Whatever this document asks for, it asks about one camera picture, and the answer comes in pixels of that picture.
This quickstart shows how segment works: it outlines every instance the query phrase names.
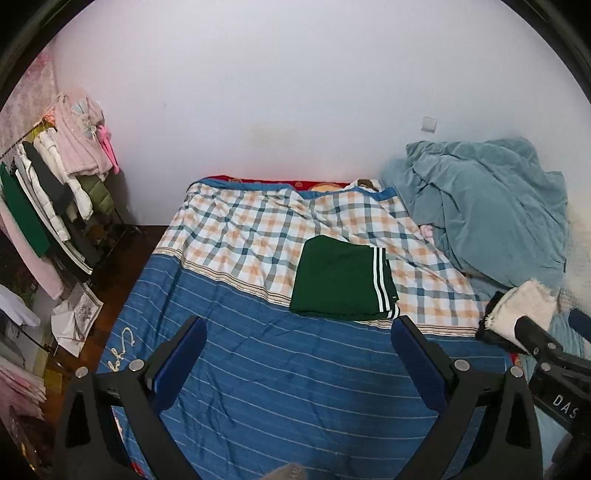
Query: blue gripper pad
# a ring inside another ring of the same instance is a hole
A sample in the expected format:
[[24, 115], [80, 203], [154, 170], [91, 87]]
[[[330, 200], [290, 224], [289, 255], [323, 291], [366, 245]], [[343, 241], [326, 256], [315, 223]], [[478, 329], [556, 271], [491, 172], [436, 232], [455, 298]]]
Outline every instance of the blue gripper pad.
[[410, 319], [408, 322], [405, 324], [401, 317], [392, 322], [390, 333], [392, 345], [399, 359], [404, 363], [414, 386], [417, 387], [425, 406], [441, 414], [447, 408], [446, 381], [426, 349], [421, 346], [421, 343], [425, 345], [429, 342]]
[[151, 404], [155, 412], [160, 413], [174, 405], [206, 341], [205, 320], [199, 317], [191, 317], [187, 320], [177, 335], [170, 340], [170, 343], [173, 346], [176, 344], [176, 347], [167, 352], [164, 364], [151, 381], [152, 385], [148, 385], [153, 392]]
[[580, 336], [591, 342], [591, 318], [579, 309], [573, 309], [569, 315], [569, 325]]

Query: fabric trim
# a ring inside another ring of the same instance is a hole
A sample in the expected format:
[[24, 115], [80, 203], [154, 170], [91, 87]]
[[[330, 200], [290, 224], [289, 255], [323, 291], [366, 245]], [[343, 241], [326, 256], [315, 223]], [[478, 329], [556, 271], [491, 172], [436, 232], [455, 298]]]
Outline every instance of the fabric trim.
[[376, 295], [378, 296], [378, 311], [384, 311], [384, 300], [382, 298], [382, 292], [379, 289], [378, 283], [378, 248], [373, 248], [374, 251], [374, 288]]
[[384, 307], [386, 310], [390, 310], [390, 299], [388, 298], [388, 291], [384, 284], [384, 249], [378, 248], [379, 250], [379, 285], [382, 287], [382, 293], [384, 295]]

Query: white wall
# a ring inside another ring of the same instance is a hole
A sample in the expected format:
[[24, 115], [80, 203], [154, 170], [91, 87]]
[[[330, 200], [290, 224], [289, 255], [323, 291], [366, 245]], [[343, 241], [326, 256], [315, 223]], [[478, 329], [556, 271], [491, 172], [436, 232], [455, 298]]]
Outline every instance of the white wall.
[[140, 224], [203, 176], [375, 177], [425, 138], [523, 135], [591, 200], [591, 106], [500, 0], [96, 0], [56, 56], [102, 105]]

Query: blue comforter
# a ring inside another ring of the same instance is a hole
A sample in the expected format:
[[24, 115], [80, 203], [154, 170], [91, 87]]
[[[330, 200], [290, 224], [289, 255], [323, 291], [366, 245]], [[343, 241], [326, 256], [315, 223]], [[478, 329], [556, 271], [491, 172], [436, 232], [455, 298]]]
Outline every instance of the blue comforter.
[[557, 291], [566, 261], [560, 172], [544, 172], [524, 138], [486, 143], [418, 142], [388, 163], [394, 187], [418, 225], [483, 297], [536, 278]]
[[[120, 368], [148, 358], [191, 314], [206, 319], [207, 345], [161, 418], [204, 480], [256, 479], [289, 462], [306, 466], [311, 479], [391, 479], [436, 419], [389, 330], [300, 317], [168, 255], [150, 258], [99, 371], [115, 363], [111, 348], [125, 347]], [[502, 350], [474, 338], [430, 339], [479, 369], [502, 372], [509, 364]], [[129, 454], [149, 472], [123, 412], [116, 414]], [[452, 468], [461, 466], [477, 427]]]

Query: metal bolt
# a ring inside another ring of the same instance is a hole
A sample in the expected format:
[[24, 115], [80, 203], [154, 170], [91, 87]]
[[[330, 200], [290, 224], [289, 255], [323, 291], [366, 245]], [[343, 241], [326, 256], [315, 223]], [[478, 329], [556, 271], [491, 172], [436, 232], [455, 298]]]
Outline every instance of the metal bolt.
[[144, 365], [145, 364], [144, 364], [143, 360], [136, 358], [135, 360], [132, 360], [131, 362], [129, 362], [129, 369], [132, 372], [137, 372], [139, 370], [142, 370]]
[[80, 367], [74, 373], [74, 375], [77, 376], [78, 378], [85, 377], [87, 374], [88, 374], [88, 369], [86, 367]]
[[513, 376], [514, 376], [514, 377], [516, 377], [516, 378], [521, 378], [521, 377], [523, 377], [523, 370], [522, 370], [521, 368], [519, 368], [519, 367], [512, 366], [512, 367], [509, 369], [509, 372], [511, 372], [511, 375], [513, 375]]
[[456, 367], [460, 372], [467, 372], [470, 370], [470, 364], [462, 358], [456, 360], [453, 363], [453, 366]]

